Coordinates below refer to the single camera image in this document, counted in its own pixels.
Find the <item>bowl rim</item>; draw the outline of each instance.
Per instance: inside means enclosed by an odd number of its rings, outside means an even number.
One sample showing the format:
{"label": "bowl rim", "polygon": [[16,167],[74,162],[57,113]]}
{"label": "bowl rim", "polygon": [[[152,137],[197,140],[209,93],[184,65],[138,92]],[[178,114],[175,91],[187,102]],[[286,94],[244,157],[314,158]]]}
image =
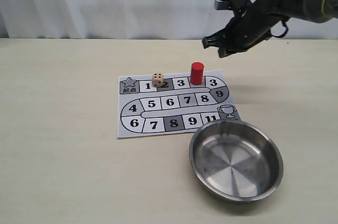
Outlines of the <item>bowl rim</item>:
{"label": "bowl rim", "polygon": [[[271,144],[271,146],[273,147],[274,152],[275,152],[275,154],[277,156],[279,172],[278,172],[276,181],[272,184],[272,186],[268,190],[266,190],[265,192],[263,192],[263,193],[261,193],[259,195],[253,196],[253,197],[235,197],[235,196],[226,194],[226,193],[224,193],[224,192],[222,192],[220,190],[217,190],[210,183],[208,183],[206,181],[206,179],[204,179],[204,177],[202,176],[202,174],[199,172],[199,170],[197,168],[197,165],[196,165],[196,162],[195,162],[195,158],[194,158],[193,149],[194,149],[195,142],[196,142],[196,139],[199,136],[199,134],[205,128],[207,128],[209,126],[212,126],[213,124],[219,124],[219,123],[235,123],[235,124],[241,124],[241,125],[244,125],[244,126],[249,126],[252,129],[256,130],[259,134],[261,134],[266,139],[266,141],[269,144]],[[221,197],[221,198],[226,199],[228,201],[237,202],[237,203],[240,203],[240,202],[255,202],[255,201],[262,200],[262,199],[270,196],[272,193],[274,193],[277,190],[277,188],[281,184],[281,181],[283,179],[283,174],[284,174],[283,158],[281,156],[281,153],[280,153],[278,147],[274,143],[274,141],[266,133],[264,133],[261,129],[259,129],[258,127],[254,126],[254,125],[252,125],[250,123],[244,122],[242,120],[233,120],[233,119],[224,118],[224,119],[217,119],[217,120],[214,120],[214,121],[210,121],[210,122],[202,125],[199,129],[196,130],[196,132],[193,134],[193,136],[192,136],[192,138],[190,140],[190,144],[189,144],[189,159],[190,159],[190,164],[191,164],[191,166],[192,166],[192,168],[193,168],[193,170],[195,172],[195,175],[197,176],[197,178],[199,179],[199,181],[204,185],[204,187],[206,187],[210,192],[212,192],[213,194],[217,195],[218,197]]]}

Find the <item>stainless steel bowl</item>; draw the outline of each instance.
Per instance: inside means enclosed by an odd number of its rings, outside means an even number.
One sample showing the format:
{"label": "stainless steel bowl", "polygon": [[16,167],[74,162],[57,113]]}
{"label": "stainless steel bowl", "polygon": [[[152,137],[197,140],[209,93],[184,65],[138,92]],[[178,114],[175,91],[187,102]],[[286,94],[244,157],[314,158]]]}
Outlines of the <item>stainless steel bowl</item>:
{"label": "stainless steel bowl", "polygon": [[283,177],[277,146],[243,121],[220,119],[203,125],[191,139],[189,156],[203,187],[232,203],[268,197]]}

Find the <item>red game piece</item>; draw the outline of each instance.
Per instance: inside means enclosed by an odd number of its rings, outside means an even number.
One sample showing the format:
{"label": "red game piece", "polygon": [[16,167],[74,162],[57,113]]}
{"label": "red game piece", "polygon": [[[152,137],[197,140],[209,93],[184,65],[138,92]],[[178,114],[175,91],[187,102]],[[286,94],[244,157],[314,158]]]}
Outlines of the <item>red game piece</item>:
{"label": "red game piece", "polygon": [[202,84],[204,65],[200,62],[192,63],[190,72],[190,83],[193,85]]}

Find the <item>white curtain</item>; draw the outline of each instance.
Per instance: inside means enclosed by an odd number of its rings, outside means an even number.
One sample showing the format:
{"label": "white curtain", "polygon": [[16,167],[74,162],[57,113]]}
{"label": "white curtain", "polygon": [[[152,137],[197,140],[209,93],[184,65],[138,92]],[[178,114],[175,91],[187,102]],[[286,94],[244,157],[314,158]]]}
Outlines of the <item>white curtain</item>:
{"label": "white curtain", "polygon": [[[232,17],[214,0],[0,0],[11,38],[196,39]],[[291,20],[287,38],[338,39],[338,20]],[[282,27],[276,28],[280,34]]]}

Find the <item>game board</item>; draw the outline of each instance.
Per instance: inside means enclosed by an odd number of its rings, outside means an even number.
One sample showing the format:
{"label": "game board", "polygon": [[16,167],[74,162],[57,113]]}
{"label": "game board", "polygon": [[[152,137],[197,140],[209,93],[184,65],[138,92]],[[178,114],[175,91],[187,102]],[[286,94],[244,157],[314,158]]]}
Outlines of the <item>game board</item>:
{"label": "game board", "polygon": [[189,73],[164,75],[152,86],[152,75],[119,77],[118,138],[194,132],[220,119],[239,119],[221,70],[207,71],[201,85]]}

